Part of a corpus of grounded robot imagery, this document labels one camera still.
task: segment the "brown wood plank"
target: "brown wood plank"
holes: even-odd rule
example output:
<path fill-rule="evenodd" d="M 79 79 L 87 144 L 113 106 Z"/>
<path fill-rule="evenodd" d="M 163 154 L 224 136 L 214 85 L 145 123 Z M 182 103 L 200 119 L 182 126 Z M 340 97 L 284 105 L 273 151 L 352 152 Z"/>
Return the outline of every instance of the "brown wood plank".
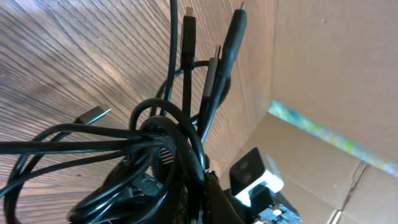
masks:
<path fill-rule="evenodd" d="M 197 60 L 208 60 L 216 44 L 223 43 L 233 11 L 239 5 L 238 0 L 178 1 L 179 31 L 187 6 L 194 8 L 197 17 Z M 127 128 L 134 107 L 153 97 L 166 79 L 169 10 L 166 0 L 3 1 L 0 141 L 28 141 L 41 130 L 69 123 L 96 105 L 108 105 L 112 112 L 95 125 Z M 274 0 L 247 2 L 248 27 L 233 68 L 231 91 L 216 113 L 205 143 L 206 153 L 221 170 L 268 110 L 274 11 Z M 204 68 L 193 72 L 192 113 L 199 109 L 205 74 Z M 172 101 L 180 106 L 181 100 L 179 78 Z M 66 141 L 99 139 L 103 138 L 72 134 Z M 84 156 L 89 155 L 49 155 L 39 167 Z M 5 183 L 15 158 L 0 156 L 0 184 Z M 116 161 L 36 178 L 32 183 L 42 184 L 44 192 L 54 186 L 59 186 L 59 191 L 52 197 L 34 191 L 25 193 L 19 204 L 20 217 L 28 223 L 65 223 L 68 208 L 62 213 L 46 207 L 49 218 L 45 213 L 35 213 L 33 201 L 25 197 L 38 194 L 38 203 L 57 200 L 71 206 L 83 197 L 74 193 L 97 188 Z"/>

